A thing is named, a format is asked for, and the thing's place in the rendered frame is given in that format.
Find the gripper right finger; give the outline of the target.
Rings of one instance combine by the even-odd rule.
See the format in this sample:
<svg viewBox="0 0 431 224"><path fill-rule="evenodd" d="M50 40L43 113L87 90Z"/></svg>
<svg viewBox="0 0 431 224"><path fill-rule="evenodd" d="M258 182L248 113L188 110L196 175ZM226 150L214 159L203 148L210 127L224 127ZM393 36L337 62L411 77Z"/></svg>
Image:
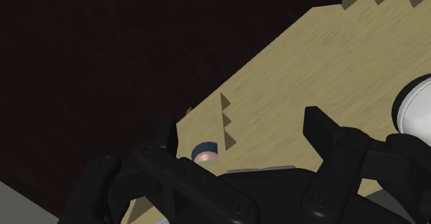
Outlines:
<svg viewBox="0 0 431 224"><path fill-rule="evenodd" d="M323 159L301 203L306 224L410 224L358 195L361 180L377 180L415 224L431 224L431 147L415 136L381 142L340 127L317 106L305 108L303 135Z"/></svg>

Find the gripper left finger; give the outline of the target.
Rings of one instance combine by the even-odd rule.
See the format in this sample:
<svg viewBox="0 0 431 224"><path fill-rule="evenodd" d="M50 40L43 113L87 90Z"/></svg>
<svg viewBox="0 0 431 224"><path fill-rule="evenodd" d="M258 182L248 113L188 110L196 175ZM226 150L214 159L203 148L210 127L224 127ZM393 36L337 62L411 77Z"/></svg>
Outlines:
<svg viewBox="0 0 431 224"><path fill-rule="evenodd" d="M260 224L254 200L177 150L176 123L167 120L132 157L91 160L58 224L121 224L130 201L143 196L169 224Z"/></svg>

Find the small figure with blue cap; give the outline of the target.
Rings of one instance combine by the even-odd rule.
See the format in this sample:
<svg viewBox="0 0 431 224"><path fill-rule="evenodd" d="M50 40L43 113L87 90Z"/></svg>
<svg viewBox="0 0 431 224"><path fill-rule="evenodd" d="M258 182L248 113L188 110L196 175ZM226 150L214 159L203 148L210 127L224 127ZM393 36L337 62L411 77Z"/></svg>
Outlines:
<svg viewBox="0 0 431 224"><path fill-rule="evenodd" d="M216 142L201 142L191 152L191 159L201 167L208 167L218 158L218 144Z"/></svg>

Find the light wooden table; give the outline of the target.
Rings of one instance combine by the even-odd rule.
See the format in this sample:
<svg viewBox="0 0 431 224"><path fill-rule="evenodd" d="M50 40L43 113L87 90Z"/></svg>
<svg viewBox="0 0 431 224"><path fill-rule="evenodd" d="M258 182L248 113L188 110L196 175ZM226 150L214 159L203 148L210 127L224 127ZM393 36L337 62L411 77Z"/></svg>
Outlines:
<svg viewBox="0 0 431 224"><path fill-rule="evenodd" d="M303 136L306 106L382 140L398 92L431 73L431 0L343 0L312 8L178 122L178 155L218 144L230 169L321 159Z"/></svg>

